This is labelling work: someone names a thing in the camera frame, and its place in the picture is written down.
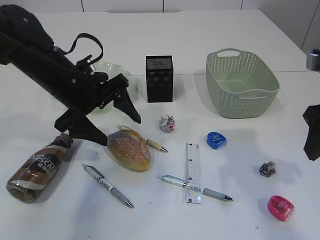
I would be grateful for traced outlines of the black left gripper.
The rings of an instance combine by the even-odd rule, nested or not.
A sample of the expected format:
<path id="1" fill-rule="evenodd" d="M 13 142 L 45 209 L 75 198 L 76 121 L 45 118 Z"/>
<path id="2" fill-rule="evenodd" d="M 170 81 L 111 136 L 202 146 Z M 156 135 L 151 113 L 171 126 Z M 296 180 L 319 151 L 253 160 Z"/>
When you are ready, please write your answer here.
<path id="1" fill-rule="evenodd" d="M 141 116 L 135 109 L 127 87 L 128 79 L 118 74 L 108 80 L 105 73 L 94 73 L 71 81 L 63 81 L 54 91 L 54 97 L 68 110 L 59 117 L 54 127 L 60 132 L 69 131 L 73 139 L 87 140 L 107 146 L 107 136 L 86 116 L 95 108 L 104 108 L 108 103 L 140 124 Z"/>

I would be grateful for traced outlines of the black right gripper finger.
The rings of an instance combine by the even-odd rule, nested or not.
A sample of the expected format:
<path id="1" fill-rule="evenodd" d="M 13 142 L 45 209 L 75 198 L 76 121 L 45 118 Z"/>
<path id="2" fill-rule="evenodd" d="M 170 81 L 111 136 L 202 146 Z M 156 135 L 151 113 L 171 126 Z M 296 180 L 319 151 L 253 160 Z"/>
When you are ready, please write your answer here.
<path id="1" fill-rule="evenodd" d="M 308 135 L 304 145 L 304 152 L 311 161 L 320 157 L 320 105 L 310 105 L 303 114 L 308 125 Z"/>

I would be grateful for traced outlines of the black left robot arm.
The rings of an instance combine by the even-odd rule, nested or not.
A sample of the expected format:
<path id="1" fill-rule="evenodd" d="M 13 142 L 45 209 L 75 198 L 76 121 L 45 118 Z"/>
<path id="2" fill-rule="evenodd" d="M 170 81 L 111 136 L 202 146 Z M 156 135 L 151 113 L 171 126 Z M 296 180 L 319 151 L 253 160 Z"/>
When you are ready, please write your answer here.
<path id="1" fill-rule="evenodd" d="M 57 130 L 106 146 L 107 136 L 88 119 L 89 113 L 113 103 L 136 123 L 141 117 L 128 94 L 127 78 L 95 71 L 97 61 L 89 55 L 72 63 L 32 13 L 15 4 L 1 6 L 0 63 L 14 65 L 66 106 L 54 123 Z"/>

